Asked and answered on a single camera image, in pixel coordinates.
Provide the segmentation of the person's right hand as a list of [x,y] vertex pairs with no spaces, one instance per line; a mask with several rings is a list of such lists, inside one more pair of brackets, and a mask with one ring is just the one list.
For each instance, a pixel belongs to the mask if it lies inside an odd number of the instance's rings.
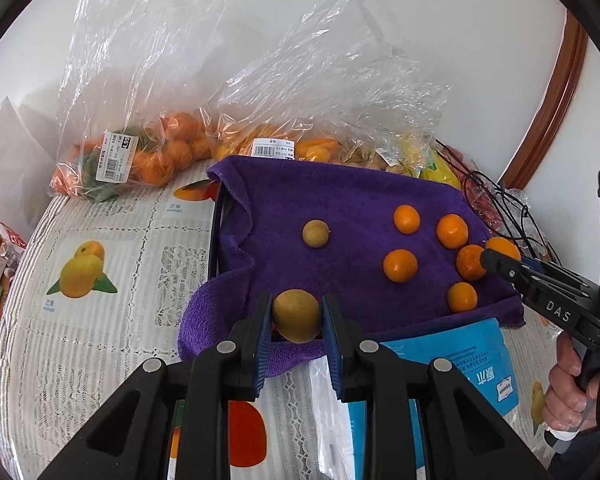
[[544,422],[557,431],[596,427],[596,415],[593,412],[585,415],[584,411],[588,401],[596,399],[600,376],[592,379],[585,390],[576,385],[582,362],[573,348],[572,338],[565,332],[556,340],[556,356],[557,362],[548,374],[548,389],[542,408]]

